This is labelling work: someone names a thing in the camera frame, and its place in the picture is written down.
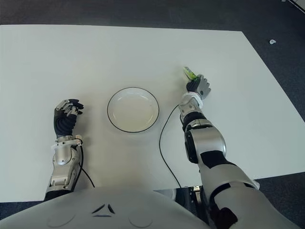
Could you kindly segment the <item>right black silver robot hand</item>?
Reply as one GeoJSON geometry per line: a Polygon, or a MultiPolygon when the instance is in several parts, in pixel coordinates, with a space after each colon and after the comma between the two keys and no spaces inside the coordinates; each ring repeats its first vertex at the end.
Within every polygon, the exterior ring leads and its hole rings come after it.
{"type": "Polygon", "coordinates": [[[190,80],[186,85],[188,92],[197,93],[204,100],[211,91],[210,84],[203,75],[197,75],[193,80],[190,80]]]}

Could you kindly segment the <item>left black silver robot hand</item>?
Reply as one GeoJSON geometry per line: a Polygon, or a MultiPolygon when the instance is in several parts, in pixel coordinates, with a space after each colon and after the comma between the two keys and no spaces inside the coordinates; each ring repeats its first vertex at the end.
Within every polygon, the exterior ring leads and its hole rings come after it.
{"type": "Polygon", "coordinates": [[[77,116],[82,114],[83,108],[77,99],[65,99],[54,108],[53,126],[57,138],[72,136],[77,116]]]}

